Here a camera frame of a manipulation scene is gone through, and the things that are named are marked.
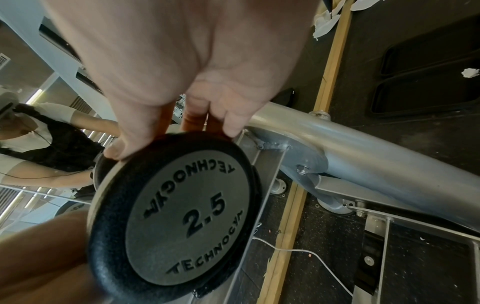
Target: white t-shirt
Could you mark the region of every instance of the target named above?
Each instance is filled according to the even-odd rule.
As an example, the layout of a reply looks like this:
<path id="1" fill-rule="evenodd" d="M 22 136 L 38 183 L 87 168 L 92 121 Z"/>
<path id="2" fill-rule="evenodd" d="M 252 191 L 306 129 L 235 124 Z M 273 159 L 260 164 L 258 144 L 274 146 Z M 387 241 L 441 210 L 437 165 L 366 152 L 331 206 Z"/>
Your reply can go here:
<path id="1" fill-rule="evenodd" d="M 42 103 L 33 106 L 40 114 L 52 118 L 56 121 L 70 123 L 72 115 L 75 109 L 51 103 Z M 6 140 L 0 140 L 2 148 L 10 148 L 17 152 L 26 152 L 30 150 L 43 149 L 50 145 L 52 142 L 52 135 L 46 124 L 31 117 L 36 125 L 35 132 L 29 132 L 28 134 L 20 137 L 10 138 Z M 11 157 L 8 155 L 0 154 L 0 173 L 8 173 L 13 167 L 17 166 L 24 160 Z M 0 182 L 5 175 L 0 174 Z"/>

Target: black rubber dumbbell edge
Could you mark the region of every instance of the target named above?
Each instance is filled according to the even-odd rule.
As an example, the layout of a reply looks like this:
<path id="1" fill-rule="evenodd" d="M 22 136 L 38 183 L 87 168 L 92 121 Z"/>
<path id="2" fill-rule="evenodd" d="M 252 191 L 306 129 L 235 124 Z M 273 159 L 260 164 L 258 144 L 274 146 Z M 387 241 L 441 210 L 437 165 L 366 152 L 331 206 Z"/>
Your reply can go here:
<path id="1" fill-rule="evenodd" d="M 218 271 L 230 263 L 235 252 L 241 250 L 240 246 L 245 246 L 245 240 L 240 235 L 253 228 L 257 207 L 249 206 L 245 224 L 228 253 L 215 267 L 195 279 L 173 286 L 156 285 L 140 277 L 129 263 L 125 246 L 126 229 L 138 193 L 164 166 L 200 150 L 217 150 L 235 158 L 247 175 L 250 205 L 258 204 L 259 185 L 254 169 L 237 145 L 206 132 L 165 135 L 155 141 L 128 161 L 116 165 L 121 169 L 105 185 L 103 193 L 98 193 L 101 203 L 98 202 L 90 216 L 89 264 L 97 281 L 109 294 L 126 302 L 163 303 L 174 300 L 208 285 Z"/>

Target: palm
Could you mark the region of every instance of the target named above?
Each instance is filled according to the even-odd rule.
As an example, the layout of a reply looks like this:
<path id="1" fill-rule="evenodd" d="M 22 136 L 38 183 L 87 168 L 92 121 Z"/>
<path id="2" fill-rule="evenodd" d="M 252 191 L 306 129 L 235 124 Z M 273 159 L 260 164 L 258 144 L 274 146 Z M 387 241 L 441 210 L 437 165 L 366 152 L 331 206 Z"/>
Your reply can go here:
<path id="1" fill-rule="evenodd" d="M 160 112 L 171 115 L 166 104 L 185 91 L 184 129 L 201 129 L 210 113 L 236 135 L 289 76 L 318 4 L 46 1 L 112 104 L 128 146 L 122 157 L 164 132 L 170 121 L 159 126 Z"/>

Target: number 2.5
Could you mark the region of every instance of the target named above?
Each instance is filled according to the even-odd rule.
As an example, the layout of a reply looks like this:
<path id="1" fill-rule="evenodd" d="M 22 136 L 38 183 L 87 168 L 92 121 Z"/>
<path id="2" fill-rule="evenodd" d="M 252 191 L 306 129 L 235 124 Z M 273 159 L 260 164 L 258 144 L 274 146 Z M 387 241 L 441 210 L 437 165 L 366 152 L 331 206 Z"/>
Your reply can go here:
<path id="1" fill-rule="evenodd" d="M 225 210 L 225 200 L 222 198 L 222 193 L 219 192 L 210 198 L 210 206 L 212 209 L 212 215 L 218 216 Z M 212 215 L 209 215 L 205 218 L 204 222 L 205 225 L 212 221 Z M 187 225 L 190 223 L 188 230 L 186 231 L 186 237 L 189 238 L 195 233 L 197 233 L 200 229 L 204 227 L 204 223 L 201 222 L 197 224 L 200 218 L 200 211 L 193 209 L 190 210 L 185 214 L 183 217 L 183 224 Z"/>

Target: person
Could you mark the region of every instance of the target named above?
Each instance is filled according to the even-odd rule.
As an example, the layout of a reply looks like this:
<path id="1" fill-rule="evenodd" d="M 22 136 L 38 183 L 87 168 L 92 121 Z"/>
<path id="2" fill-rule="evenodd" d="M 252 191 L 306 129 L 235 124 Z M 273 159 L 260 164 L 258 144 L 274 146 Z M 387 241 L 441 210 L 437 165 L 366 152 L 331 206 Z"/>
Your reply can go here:
<path id="1" fill-rule="evenodd" d="M 115 121 L 59 104 L 21 104 L 16 94 L 1 94 L 0 183 L 48 188 L 92 185 L 94 159 L 103 146 L 80 129 L 120 135 Z"/>
<path id="2" fill-rule="evenodd" d="M 184 131 L 206 122 L 208 132 L 238 134 L 290 75 L 319 0 L 44 4 L 111 103 L 120 138 L 104 154 L 123 159 L 165 133 L 184 92 Z M 85 226 L 78 211 L 0 242 L 0 303 L 105 300 L 84 254 Z"/>

